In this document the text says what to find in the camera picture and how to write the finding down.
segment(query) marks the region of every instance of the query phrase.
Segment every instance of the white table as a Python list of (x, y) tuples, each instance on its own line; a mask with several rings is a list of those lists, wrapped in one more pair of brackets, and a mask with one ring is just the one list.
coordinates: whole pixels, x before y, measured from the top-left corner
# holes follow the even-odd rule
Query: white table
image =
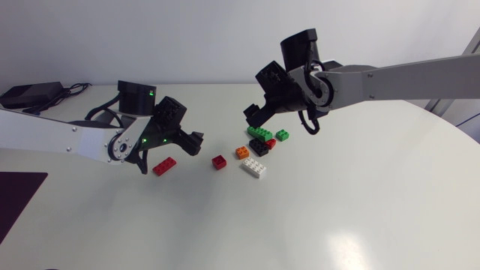
[[(43, 115), (72, 121), (116, 94), (95, 86)], [(247, 174), (237, 147), (251, 139), (243, 109), (258, 85), (161, 85), (204, 132), (200, 153), (150, 151), (149, 169), (69, 154), (0, 149), (1, 171), (48, 172), (4, 242), (0, 269), (478, 269), (480, 146), (404, 101), (364, 102), (319, 120), (296, 113), (264, 128), (290, 138)], [(215, 170), (211, 159), (227, 166)]]

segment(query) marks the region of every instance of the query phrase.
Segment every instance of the red lego brick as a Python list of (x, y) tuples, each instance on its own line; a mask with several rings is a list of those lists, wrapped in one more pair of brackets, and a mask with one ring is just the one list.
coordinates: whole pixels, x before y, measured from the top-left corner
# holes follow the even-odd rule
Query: red lego brick
[(235, 153), (237, 154), (238, 159), (248, 158), (249, 155), (248, 149), (245, 146), (237, 148)]
[(160, 162), (157, 166), (153, 168), (153, 171), (157, 176), (163, 175), (167, 170), (170, 170), (173, 166), (175, 166), (177, 162), (171, 158), (168, 157), (166, 160)]
[(268, 150), (272, 150), (273, 147), (275, 146), (275, 143), (277, 143), (277, 140), (275, 139), (269, 139), (268, 141), (265, 142), (265, 144), (268, 147)]
[(211, 159), (211, 162), (213, 163), (213, 166), (215, 169), (219, 170), (227, 165), (227, 161), (225, 160), (222, 155), (219, 155), (218, 157), (214, 157)]

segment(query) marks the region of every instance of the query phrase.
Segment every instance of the black cable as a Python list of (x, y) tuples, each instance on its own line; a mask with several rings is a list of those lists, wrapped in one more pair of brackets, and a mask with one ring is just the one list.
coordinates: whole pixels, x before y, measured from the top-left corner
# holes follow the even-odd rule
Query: black cable
[(320, 124), (318, 123), (317, 119), (312, 120), (313, 128), (311, 128), (307, 122), (305, 121), (305, 117), (303, 116), (303, 111), (298, 111), (298, 117), (300, 117), (301, 124), (305, 127), (309, 134), (315, 135), (320, 131)]
[(87, 116), (85, 116), (85, 120), (92, 120), (92, 117), (94, 115), (96, 115), (97, 113), (99, 113), (100, 111), (102, 110), (105, 110), (105, 109), (108, 109), (108, 107), (112, 106), (113, 104), (117, 103), (117, 101), (119, 101), (120, 99), (120, 96), (117, 95), (116, 97), (114, 97), (111, 101), (108, 101), (107, 103), (105, 103), (104, 105), (100, 105), (96, 108), (93, 108), (90, 110), (90, 112), (87, 113)]
[[(322, 93), (321, 89), (317, 89), (317, 87), (315, 87), (315, 85), (312, 83), (310, 78), (310, 72), (313, 70), (312, 63), (318, 64), (322, 68), (322, 71), (325, 70), (325, 66), (320, 60), (313, 59), (314, 45), (315, 45), (314, 42), (310, 42), (310, 46), (307, 51), (307, 61), (305, 62), (305, 66), (304, 66), (304, 79), (305, 79), (305, 82), (307, 83), (308, 88), (311, 91)], [(313, 124), (313, 128), (312, 128), (305, 121), (305, 117), (303, 116), (303, 111), (298, 111), (298, 117), (300, 118), (301, 124), (305, 127), (305, 130), (307, 130), (309, 134), (315, 135), (320, 131), (320, 124), (318, 123), (317, 119), (311, 120)]]
[(122, 120), (120, 119), (120, 117), (119, 117), (114, 111), (112, 111), (112, 110), (109, 109), (109, 108), (105, 108), (105, 109), (103, 109), (103, 110), (104, 110), (105, 112), (111, 114), (111, 115), (117, 120), (118, 125), (119, 125), (120, 128), (123, 128), (123, 127), (124, 127), (124, 125), (123, 125), (123, 123), (122, 123)]
[[(51, 101), (40, 106), (34, 106), (32, 108), (24, 109), (23, 112), (38, 115), (40, 114), (40, 112), (44, 110), (48, 110), (51, 107), (59, 105), (65, 98), (73, 97), (83, 93), (91, 85), (92, 84), (90, 83), (75, 83), (69, 88), (64, 88), (64, 91), (61, 94), (59, 94), (57, 97), (53, 98)], [(74, 93), (71, 92), (73, 89), (77, 89), (79, 87), (82, 87), (82, 89)]]
[(468, 121), (470, 121), (470, 120), (474, 119), (474, 118), (475, 118), (475, 117), (477, 117), (477, 116), (480, 116), (480, 112), (479, 112), (479, 113), (477, 113), (477, 114), (475, 114), (474, 116), (472, 116), (472, 117), (468, 118), (467, 120), (465, 120), (465, 121), (461, 122), (460, 124), (457, 124), (455, 127), (457, 127), (457, 128), (458, 128), (458, 127), (460, 127), (461, 125), (463, 125), (463, 124), (467, 123)]

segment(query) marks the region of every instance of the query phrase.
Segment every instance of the white wall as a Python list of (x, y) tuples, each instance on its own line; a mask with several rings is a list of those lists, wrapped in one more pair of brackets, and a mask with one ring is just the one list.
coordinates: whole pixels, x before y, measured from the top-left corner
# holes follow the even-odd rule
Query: white wall
[(280, 41), (307, 28), (322, 59), (345, 65), (461, 54), (480, 1), (4, 0), (0, 26), (0, 92), (52, 80), (253, 83), (283, 63)]

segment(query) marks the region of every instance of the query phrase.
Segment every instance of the white lego brick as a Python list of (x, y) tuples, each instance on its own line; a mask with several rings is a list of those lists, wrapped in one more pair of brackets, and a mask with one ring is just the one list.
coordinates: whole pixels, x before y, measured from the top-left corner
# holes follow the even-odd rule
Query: white lego brick
[(246, 169), (249, 173), (253, 176), (262, 178), (266, 174), (267, 167), (263, 166), (262, 164), (258, 163), (258, 161), (254, 160), (251, 157), (247, 157), (242, 163), (241, 166)]

